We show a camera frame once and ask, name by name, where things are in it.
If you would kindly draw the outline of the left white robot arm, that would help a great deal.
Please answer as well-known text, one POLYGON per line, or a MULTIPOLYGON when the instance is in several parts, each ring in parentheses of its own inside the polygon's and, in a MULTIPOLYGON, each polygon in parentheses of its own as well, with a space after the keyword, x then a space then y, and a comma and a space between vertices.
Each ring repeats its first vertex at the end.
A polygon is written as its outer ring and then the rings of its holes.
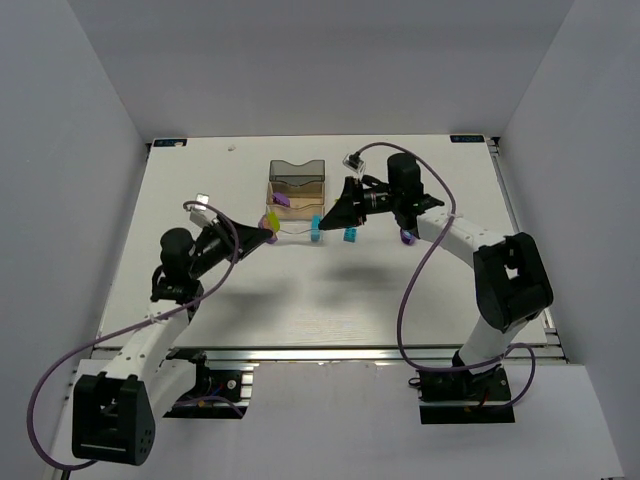
POLYGON ((173 358, 170 350, 200 306, 201 277, 223 261, 235 264, 271 236, 268 229, 222 218, 206 221, 198 236, 184 228, 162 235, 146 326, 102 370, 82 375, 74 386, 76 458, 135 466, 147 460, 157 419, 198 383, 195 362, 173 358))

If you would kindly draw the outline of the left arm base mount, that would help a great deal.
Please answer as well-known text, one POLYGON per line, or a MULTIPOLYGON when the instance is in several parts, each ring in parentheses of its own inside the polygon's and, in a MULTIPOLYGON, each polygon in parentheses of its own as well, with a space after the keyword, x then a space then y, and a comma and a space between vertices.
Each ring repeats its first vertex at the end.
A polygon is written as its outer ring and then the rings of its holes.
POLYGON ((204 350, 173 349, 167 360, 187 361, 195 367, 195 384, 165 415, 174 419, 239 420, 247 411, 252 372, 248 367, 224 366, 204 350))

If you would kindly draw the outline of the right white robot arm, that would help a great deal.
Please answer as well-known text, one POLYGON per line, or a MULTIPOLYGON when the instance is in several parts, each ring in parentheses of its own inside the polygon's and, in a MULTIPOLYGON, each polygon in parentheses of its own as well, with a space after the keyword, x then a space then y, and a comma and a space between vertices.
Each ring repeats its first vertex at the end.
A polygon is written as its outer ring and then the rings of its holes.
POLYGON ((421 171, 427 165, 409 152, 388 158, 386 181, 362 174, 358 153, 344 163, 353 173, 319 229, 359 227, 371 215, 390 212, 401 230, 429 242, 428 256, 442 248, 467 264, 474 273, 478 321, 451 366, 431 371, 478 376, 492 370, 512 350, 517 334, 553 302, 533 237, 482 228, 458 214, 455 200, 443 202, 426 193, 421 171))

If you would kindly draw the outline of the purple and green lego stack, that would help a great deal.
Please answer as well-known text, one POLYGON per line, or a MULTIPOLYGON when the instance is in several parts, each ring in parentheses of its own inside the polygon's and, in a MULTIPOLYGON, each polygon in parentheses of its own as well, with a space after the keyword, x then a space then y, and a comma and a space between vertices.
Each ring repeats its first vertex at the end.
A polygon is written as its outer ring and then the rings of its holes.
POLYGON ((268 244, 275 244, 277 242, 277 233, 280 231, 280 221, 274 212, 264 214, 258 222, 258 227, 271 232, 271 237, 267 240, 268 244))

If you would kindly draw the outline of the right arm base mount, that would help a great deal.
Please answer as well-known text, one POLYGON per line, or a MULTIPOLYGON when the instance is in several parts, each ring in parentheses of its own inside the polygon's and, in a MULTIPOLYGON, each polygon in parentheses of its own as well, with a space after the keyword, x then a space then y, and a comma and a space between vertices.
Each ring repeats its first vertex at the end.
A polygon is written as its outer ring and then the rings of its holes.
POLYGON ((418 391, 423 425, 511 424, 515 422, 511 390, 501 364, 484 372, 428 373, 408 380, 418 391))

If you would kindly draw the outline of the purple lego brick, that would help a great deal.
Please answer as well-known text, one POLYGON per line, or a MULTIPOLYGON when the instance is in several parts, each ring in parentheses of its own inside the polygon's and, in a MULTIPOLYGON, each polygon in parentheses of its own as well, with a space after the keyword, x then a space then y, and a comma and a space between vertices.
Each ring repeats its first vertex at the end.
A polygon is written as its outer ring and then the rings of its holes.
POLYGON ((276 192, 276 193, 272 194, 272 201, 276 205, 280 205, 280 206, 283 206, 283 207, 289 208, 291 206, 290 199, 286 195, 284 195, 282 193, 279 193, 279 192, 276 192))

